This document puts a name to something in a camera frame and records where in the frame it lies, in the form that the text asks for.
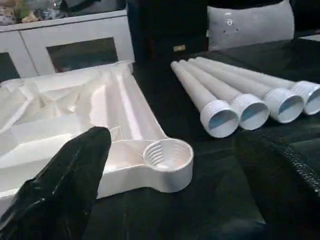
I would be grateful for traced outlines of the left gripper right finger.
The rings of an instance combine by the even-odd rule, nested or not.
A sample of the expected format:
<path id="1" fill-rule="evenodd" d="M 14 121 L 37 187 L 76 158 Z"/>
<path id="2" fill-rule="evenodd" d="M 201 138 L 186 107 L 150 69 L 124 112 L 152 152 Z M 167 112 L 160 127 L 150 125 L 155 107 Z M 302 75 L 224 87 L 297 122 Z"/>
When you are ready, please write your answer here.
<path id="1" fill-rule="evenodd" d="M 234 141 L 234 155 L 273 240 L 320 238 L 320 176 L 291 144 Z"/>

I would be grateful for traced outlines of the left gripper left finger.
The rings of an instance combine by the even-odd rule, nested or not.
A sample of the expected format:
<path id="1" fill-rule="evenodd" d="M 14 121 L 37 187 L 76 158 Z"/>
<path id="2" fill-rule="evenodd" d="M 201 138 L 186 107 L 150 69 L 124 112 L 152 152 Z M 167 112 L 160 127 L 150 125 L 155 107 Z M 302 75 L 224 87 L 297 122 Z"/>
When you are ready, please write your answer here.
<path id="1" fill-rule="evenodd" d="M 69 140 L 14 195 L 0 218 L 2 240 L 80 240 L 112 145 L 94 126 Z"/>

